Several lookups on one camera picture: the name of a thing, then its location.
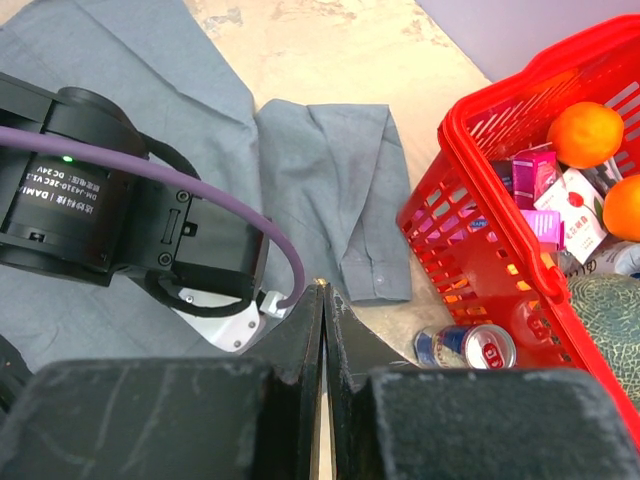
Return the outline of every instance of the orange fruit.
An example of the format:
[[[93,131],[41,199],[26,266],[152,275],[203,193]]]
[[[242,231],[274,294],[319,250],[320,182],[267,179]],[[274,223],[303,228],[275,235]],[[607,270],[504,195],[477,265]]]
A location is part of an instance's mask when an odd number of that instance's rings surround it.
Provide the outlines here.
[[[603,164],[620,148],[624,135],[622,117],[612,108],[580,102],[556,118],[547,134],[558,160],[573,168]]]
[[[603,220],[616,237],[640,242],[640,175],[616,183],[604,198]]]

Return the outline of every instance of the can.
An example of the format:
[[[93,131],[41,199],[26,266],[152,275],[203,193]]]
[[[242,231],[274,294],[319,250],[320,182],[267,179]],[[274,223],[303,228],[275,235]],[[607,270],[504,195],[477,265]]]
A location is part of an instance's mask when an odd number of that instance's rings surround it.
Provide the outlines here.
[[[414,347],[418,362],[430,367],[498,369],[516,363],[513,339],[497,325],[427,327]]]

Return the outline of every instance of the gray wall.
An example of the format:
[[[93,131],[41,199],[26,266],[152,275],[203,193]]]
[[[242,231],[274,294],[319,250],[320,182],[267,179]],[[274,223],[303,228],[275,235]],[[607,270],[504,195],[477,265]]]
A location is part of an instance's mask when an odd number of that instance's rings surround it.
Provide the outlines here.
[[[490,80],[596,23],[640,13],[640,0],[417,0]]]

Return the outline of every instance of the gray cloth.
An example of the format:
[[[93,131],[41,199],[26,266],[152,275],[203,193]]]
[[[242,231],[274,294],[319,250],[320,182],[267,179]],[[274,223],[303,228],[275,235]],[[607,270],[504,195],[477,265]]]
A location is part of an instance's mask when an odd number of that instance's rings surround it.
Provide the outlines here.
[[[273,101],[254,119],[251,92],[180,0],[36,0],[0,30],[0,69],[115,101],[204,181],[273,218],[307,281],[324,277],[352,300],[410,298],[408,249],[394,223],[409,185],[387,107]],[[272,248],[265,287],[288,293],[291,278]],[[2,267],[0,298],[0,334],[32,369],[220,353],[125,278],[104,289]]]

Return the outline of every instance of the bolt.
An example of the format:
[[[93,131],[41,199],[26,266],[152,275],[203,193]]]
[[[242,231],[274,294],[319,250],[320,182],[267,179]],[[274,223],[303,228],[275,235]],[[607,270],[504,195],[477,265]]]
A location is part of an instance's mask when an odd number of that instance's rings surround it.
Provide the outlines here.
[[[173,260],[173,257],[171,256],[170,253],[167,253],[167,252],[161,253],[158,256],[158,263],[163,267],[166,267],[167,265],[169,265],[171,263],[171,260]]]
[[[189,197],[191,195],[189,195],[189,192],[185,192],[184,190],[180,190],[177,194],[176,194],[176,200],[178,200],[180,203],[185,203],[187,201],[189,201]]]

